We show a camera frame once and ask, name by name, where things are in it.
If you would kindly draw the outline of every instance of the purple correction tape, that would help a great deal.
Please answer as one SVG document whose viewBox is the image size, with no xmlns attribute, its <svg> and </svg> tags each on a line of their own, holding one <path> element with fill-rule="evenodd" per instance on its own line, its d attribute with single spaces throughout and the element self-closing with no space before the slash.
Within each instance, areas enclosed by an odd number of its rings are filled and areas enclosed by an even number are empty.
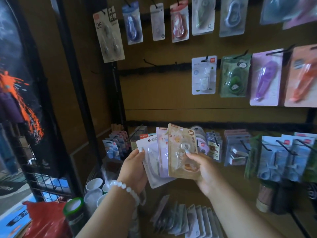
<svg viewBox="0 0 317 238">
<path fill-rule="evenodd" d="M 265 64 L 259 73 L 258 85 L 256 88 L 256 97 L 254 100 L 260 101 L 264 98 L 265 93 L 270 87 L 271 81 L 274 79 L 278 69 L 278 63 L 269 61 Z"/>
</svg>

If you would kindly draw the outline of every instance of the person's left hand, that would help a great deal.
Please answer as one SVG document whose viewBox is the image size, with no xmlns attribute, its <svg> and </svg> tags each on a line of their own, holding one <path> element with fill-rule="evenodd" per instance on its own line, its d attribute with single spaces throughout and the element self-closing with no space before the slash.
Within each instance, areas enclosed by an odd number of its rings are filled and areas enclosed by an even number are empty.
<svg viewBox="0 0 317 238">
<path fill-rule="evenodd" d="M 142 152 L 139 152 L 138 149 L 132 151 L 123 162 L 117 179 L 117 181 L 125 183 L 127 187 L 130 186 L 138 195 L 147 183 L 147 176 L 142 164 L 144 157 L 144 150 Z"/>
</svg>

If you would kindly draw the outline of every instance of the orange paint splatter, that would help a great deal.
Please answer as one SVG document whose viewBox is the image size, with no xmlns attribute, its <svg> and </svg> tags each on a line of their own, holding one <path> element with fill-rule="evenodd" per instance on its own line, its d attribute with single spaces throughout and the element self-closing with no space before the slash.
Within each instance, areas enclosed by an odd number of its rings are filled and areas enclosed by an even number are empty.
<svg viewBox="0 0 317 238">
<path fill-rule="evenodd" d="M 18 101 L 22 116 L 28 123 L 30 133 L 35 137 L 36 142 L 39 142 L 44 136 L 44 132 L 33 110 L 24 103 L 23 98 L 19 95 L 19 89 L 16 86 L 18 83 L 29 86 L 28 83 L 24 83 L 24 80 L 9 76 L 8 71 L 4 71 L 3 74 L 0 73 L 0 86 L 3 90 L 10 92 L 12 96 Z"/>
</svg>

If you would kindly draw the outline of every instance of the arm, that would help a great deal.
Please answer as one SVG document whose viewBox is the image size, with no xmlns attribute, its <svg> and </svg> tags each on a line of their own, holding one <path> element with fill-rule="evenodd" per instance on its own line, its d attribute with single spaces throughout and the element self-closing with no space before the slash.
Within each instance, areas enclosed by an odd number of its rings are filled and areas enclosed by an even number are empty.
<svg viewBox="0 0 317 238">
<path fill-rule="evenodd" d="M 131 187 L 137 194 L 145 188 L 147 176 L 142 160 L 144 151 L 134 150 L 122 164 L 118 181 Z M 126 190 L 113 186 L 93 216 L 76 238 L 126 238 L 135 209 L 135 200 Z"/>
<path fill-rule="evenodd" d="M 208 156 L 187 156 L 200 164 L 202 179 L 197 184 L 212 203 L 228 238 L 283 238 L 224 180 Z"/>
</svg>

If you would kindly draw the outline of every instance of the forearm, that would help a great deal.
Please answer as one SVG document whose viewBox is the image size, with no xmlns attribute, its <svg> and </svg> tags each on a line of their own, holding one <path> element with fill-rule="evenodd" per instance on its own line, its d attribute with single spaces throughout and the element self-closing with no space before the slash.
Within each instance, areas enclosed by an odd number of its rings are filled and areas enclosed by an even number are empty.
<svg viewBox="0 0 317 238">
<path fill-rule="evenodd" d="M 126 238 L 134 206 L 132 195 L 113 186 L 76 238 Z"/>
<path fill-rule="evenodd" d="M 281 238 L 222 177 L 210 184 L 208 198 L 229 238 Z"/>
</svg>

